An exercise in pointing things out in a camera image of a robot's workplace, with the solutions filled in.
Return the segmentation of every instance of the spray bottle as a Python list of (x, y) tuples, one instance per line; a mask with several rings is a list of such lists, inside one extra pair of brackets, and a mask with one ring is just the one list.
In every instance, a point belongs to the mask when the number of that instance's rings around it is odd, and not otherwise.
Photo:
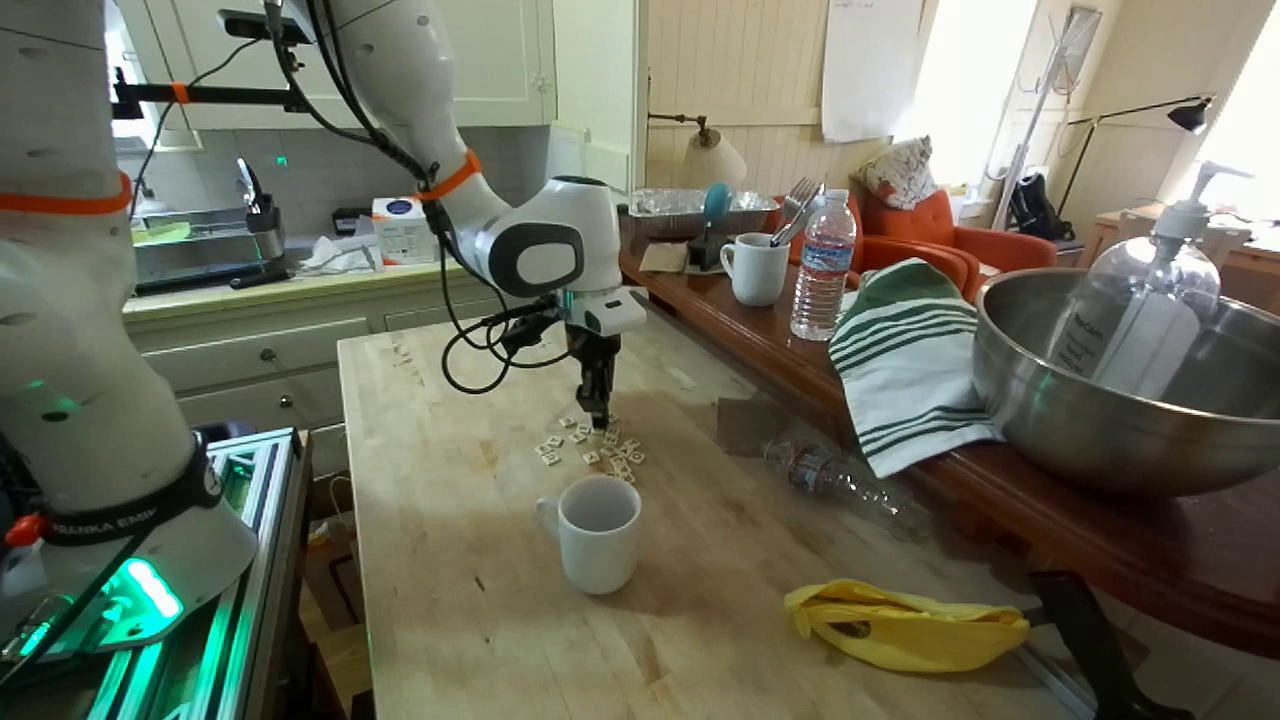
[(1158, 214), (1151, 236), (1112, 246), (1073, 294), (1046, 360), (1098, 390), (1158, 399), (1198, 325), (1208, 325), (1221, 271), (1191, 246), (1208, 229), (1198, 192), (1221, 165), (1198, 165), (1195, 192)]

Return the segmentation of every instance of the plastic bottle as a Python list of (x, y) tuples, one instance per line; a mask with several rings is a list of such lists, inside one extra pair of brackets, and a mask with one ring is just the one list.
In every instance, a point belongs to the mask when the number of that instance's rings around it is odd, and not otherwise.
[(759, 449), (765, 466), (787, 481), (790, 494), (811, 502), (838, 502), (860, 522), (893, 533), (924, 533), (927, 508), (906, 478), (875, 481), (875, 471), (838, 449), (814, 449), (801, 437), (774, 437)]
[(1213, 171), (1198, 169), (1191, 199), (1169, 203), (1151, 236), (1112, 246), (1087, 270), (1052, 334), (1052, 363), (1126, 398), (1169, 393), (1221, 295), (1216, 264), (1191, 246), (1208, 229)]
[(801, 280), (790, 299), (790, 336), (831, 342), (851, 264), (856, 219), (847, 187), (828, 187), (801, 239)]

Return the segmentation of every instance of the faucet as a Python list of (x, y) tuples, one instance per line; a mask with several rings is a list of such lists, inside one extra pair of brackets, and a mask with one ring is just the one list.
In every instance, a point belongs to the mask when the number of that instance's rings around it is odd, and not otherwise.
[(238, 171), (238, 192), (247, 203), (245, 226), (255, 239), (261, 261), (270, 264), (276, 257), (284, 257), (281, 203), (270, 199), (270, 192), (264, 192), (264, 186), (255, 182), (255, 171), (245, 156), (236, 156), (236, 171)]
[(264, 192), (264, 186), (255, 182), (255, 171), (245, 156), (236, 156), (236, 171), (238, 171), (238, 192), (247, 203), (245, 226), (247, 226), (255, 257), (261, 257), (261, 271), (233, 280), (233, 288), (287, 280), (293, 271), (284, 261), (281, 203), (270, 199), (270, 192)]

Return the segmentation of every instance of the lamp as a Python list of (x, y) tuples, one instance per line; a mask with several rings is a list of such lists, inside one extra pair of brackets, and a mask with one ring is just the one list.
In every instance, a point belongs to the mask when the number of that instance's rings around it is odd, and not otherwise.
[(747, 182), (747, 161), (737, 154), (711, 125), (708, 115), (684, 115), (684, 112), (649, 112), (649, 120), (670, 120), (670, 125), (695, 125), (695, 133), (684, 143), (684, 186), (686, 187), (708, 187), (708, 186), (728, 186), (740, 187)]
[(1176, 99), (1158, 99), (1158, 105), (1137, 105), (1137, 108), (1115, 108), (1115, 112), (1098, 112), (1098, 115), (1078, 115), (1073, 125), (1087, 125), (1085, 133), (1085, 143), (1076, 154), (1076, 165), (1073, 165), (1073, 178), (1069, 178), (1069, 187), (1063, 187), (1063, 199), (1057, 203), (1057, 214), (1069, 214), (1069, 199), (1073, 199), (1073, 187), (1076, 187), (1076, 178), (1078, 178), (1078, 165), (1087, 156), (1087, 143), (1090, 143), (1090, 133), (1105, 125), (1105, 120), (1115, 120), (1115, 115), (1138, 115), (1138, 112), (1154, 112), (1154, 108), (1173, 108), (1169, 120), (1182, 133), (1198, 133), (1203, 128), (1203, 115), (1213, 108), (1213, 98), (1176, 98)]
[(1090, 37), (1098, 27), (1105, 11), (1090, 8), (1090, 4), (1073, 4), (1069, 11), (1069, 27), (1063, 37), (1057, 41), (1052, 50), (1052, 63), (1038, 79), (1038, 99), (1030, 108), (1030, 120), (1026, 120), (1026, 137), (1011, 147), (1011, 161), (1008, 161), (1008, 178), (1002, 178), (1002, 187), (1001, 187), (1001, 203), (991, 214), (991, 229), (1008, 229), (1008, 203), (1011, 203), (1011, 186), (1022, 178), (1022, 165), (1026, 165), (1026, 154), (1030, 154), (1030, 137), (1034, 137), (1034, 125), (1038, 125), (1038, 112), (1042, 112), (1042, 99), (1046, 94), (1073, 94), (1076, 78), (1078, 78), (1078, 63), (1090, 50)]

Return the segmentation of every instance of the white cabinet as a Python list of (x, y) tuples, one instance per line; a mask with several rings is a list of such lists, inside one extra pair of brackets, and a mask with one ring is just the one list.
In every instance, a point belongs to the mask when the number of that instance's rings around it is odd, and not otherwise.
[(554, 171), (636, 187), (643, 178), (643, 0), (554, 0)]
[[(218, 27), (218, 8), (261, 11), (261, 0), (128, 0), (124, 19), (141, 52), (147, 79), (190, 79), (224, 63), (236, 45)], [(554, 69), (550, 69), (550, 0), (430, 0), (457, 52), (457, 125), (462, 128), (513, 128), (549, 125), (554, 115)], [(316, 50), (295, 50), (299, 88), (340, 128), (355, 128), (340, 105)], [(267, 41), (238, 52), (208, 85), (236, 88), (284, 88), (281, 63)], [(316, 128), (307, 112), (247, 108), (247, 105), (186, 105), (194, 128)]]
[[(469, 278), (447, 278), (447, 294), (460, 315), (493, 311), (493, 294)], [(190, 429), (312, 429), (316, 478), (347, 469), (336, 343), (439, 320), (439, 278), (426, 270), (170, 294), (124, 308), (128, 336)]]

